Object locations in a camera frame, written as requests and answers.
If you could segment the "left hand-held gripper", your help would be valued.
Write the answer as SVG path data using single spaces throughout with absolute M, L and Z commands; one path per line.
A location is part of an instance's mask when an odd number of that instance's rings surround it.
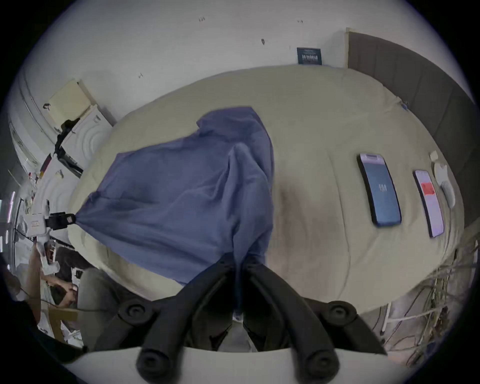
M 42 213 L 29 213 L 23 215 L 24 235 L 28 238 L 40 237 L 50 238 L 51 230 L 66 229 L 69 225 L 76 223 L 76 216 L 73 213 L 58 212 L 50 214 L 49 211 Z

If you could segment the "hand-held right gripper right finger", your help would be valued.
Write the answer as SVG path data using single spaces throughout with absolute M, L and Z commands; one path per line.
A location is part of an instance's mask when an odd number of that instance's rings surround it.
M 255 287 L 280 321 L 279 346 L 296 353 L 300 381 L 332 381 L 340 371 L 336 349 L 387 356 L 373 330 L 348 302 L 304 298 L 264 264 L 245 260 L 243 287 Z

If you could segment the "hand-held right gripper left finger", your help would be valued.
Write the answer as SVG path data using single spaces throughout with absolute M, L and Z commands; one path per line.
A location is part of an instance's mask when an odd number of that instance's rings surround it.
M 171 381 L 184 346 L 217 351 L 233 323 L 234 260 L 219 260 L 175 296 L 129 299 L 97 339 L 93 350 L 141 347 L 136 370 L 145 381 Z

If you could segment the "person's left hand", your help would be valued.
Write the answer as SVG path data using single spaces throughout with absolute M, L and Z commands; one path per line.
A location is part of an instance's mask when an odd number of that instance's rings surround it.
M 64 282 L 55 286 L 57 297 L 59 298 L 58 306 L 60 308 L 68 308 L 76 306 L 78 299 L 78 285 L 74 283 Z

